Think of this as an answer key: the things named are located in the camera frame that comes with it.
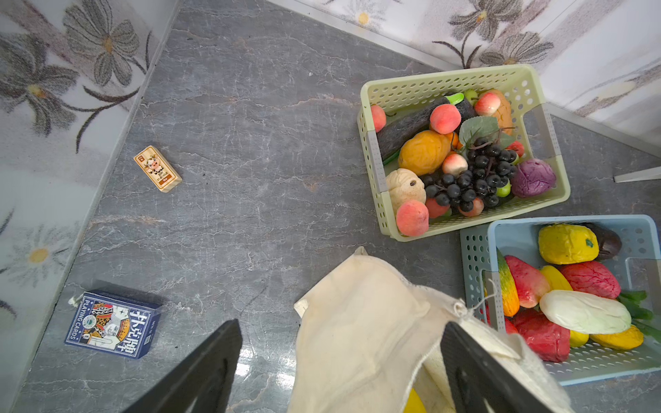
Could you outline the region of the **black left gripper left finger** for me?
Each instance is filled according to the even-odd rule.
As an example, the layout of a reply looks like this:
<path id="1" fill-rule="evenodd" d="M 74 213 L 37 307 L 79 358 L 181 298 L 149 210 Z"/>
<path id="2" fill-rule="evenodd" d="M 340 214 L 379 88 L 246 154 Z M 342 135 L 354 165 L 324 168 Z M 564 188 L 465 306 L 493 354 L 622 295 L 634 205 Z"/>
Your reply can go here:
<path id="1" fill-rule="evenodd" d="M 226 411 L 242 344 L 239 321 L 225 321 L 126 411 Z"/>

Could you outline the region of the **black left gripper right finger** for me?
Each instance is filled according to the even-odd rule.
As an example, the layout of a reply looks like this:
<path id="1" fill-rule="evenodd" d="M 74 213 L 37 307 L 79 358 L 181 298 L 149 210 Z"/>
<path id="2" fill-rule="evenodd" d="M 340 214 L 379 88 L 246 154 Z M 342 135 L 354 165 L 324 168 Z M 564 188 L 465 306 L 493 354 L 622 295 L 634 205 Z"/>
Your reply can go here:
<path id="1" fill-rule="evenodd" d="M 456 411 L 550 411 L 457 323 L 446 324 L 440 349 Z"/>

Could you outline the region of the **cream canvas grocery bag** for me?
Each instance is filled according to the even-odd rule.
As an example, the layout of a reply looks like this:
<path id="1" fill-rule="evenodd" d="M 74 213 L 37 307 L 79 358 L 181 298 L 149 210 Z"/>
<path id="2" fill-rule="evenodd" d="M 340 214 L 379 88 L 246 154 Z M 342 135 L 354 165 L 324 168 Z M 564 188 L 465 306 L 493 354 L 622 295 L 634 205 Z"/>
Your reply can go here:
<path id="1" fill-rule="evenodd" d="M 406 280 L 390 263 L 357 249 L 294 306 L 296 341 L 291 412 L 401 412 L 421 369 L 442 410 L 455 409 L 441 341 L 457 323 L 553 412 L 568 412 L 566 391 L 519 335 L 496 331 L 461 299 Z"/>

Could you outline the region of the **green orange toy mango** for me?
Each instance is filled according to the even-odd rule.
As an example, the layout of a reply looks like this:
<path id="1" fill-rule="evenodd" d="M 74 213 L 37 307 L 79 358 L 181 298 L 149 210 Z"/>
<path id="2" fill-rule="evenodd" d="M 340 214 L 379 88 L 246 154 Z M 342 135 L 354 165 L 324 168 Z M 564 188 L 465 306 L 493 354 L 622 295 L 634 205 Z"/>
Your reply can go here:
<path id="1" fill-rule="evenodd" d="M 511 269 L 500 250 L 497 250 L 497 266 L 499 267 L 504 316 L 512 318 L 520 309 L 520 299 Z"/>

